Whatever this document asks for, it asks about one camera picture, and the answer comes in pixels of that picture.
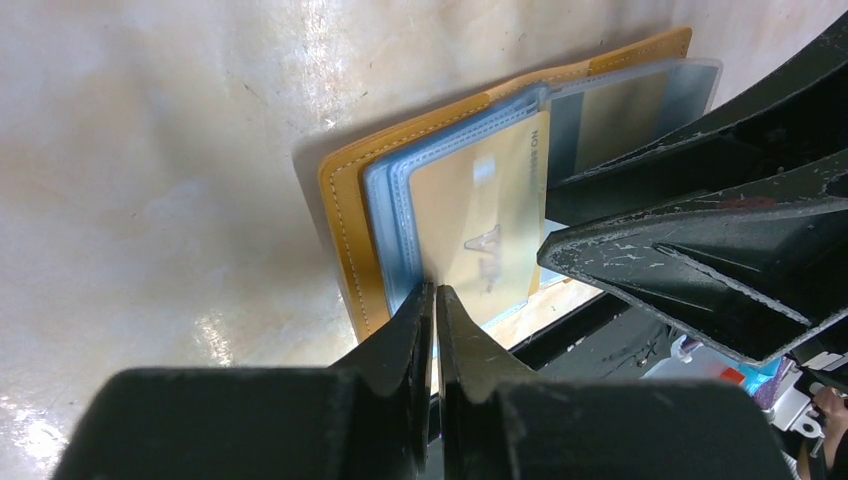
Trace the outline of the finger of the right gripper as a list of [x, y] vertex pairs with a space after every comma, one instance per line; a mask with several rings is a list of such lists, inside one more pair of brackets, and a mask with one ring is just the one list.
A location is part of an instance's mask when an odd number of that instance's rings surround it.
[[762, 365], [847, 316], [847, 154], [551, 234], [550, 270]]
[[696, 210], [847, 207], [847, 18], [709, 114], [547, 193], [581, 224], [694, 199]]

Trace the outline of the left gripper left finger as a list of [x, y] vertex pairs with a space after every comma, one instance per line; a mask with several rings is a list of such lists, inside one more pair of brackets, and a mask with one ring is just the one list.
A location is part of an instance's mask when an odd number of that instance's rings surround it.
[[413, 479], [425, 468], [435, 289], [327, 367], [134, 368], [79, 421], [58, 479]]

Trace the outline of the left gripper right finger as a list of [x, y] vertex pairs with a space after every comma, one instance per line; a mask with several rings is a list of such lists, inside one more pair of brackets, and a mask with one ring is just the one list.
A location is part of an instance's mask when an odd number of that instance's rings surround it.
[[787, 479], [761, 410], [714, 380], [557, 382], [436, 291], [449, 479]]

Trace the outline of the beige card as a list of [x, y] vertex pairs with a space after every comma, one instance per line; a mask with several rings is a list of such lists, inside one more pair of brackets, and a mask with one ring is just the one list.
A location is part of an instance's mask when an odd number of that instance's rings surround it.
[[583, 96], [575, 171], [583, 172], [650, 141], [662, 110], [665, 70], [595, 87]]

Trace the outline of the tan leather card holder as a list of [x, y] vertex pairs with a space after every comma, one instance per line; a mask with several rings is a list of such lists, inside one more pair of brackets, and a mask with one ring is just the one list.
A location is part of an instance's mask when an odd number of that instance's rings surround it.
[[[415, 170], [538, 112], [548, 112], [542, 244], [549, 233], [564, 227], [545, 214], [547, 192], [592, 169], [575, 171], [587, 91], [667, 71], [669, 81], [655, 133], [643, 145], [709, 109], [722, 65], [715, 59], [690, 57], [691, 37], [691, 29], [681, 27], [588, 60], [523, 74], [328, 155], [318, 179], [357, 338], [364, 340], [375, 333], [416, 285], [431, 281], [423, 272], [412, 207], [409, 178]], [[540, 290], [562, 281], [560, 274], [538, 267], [539, 287], [528, 300], [481, 326], [509, 317]]]

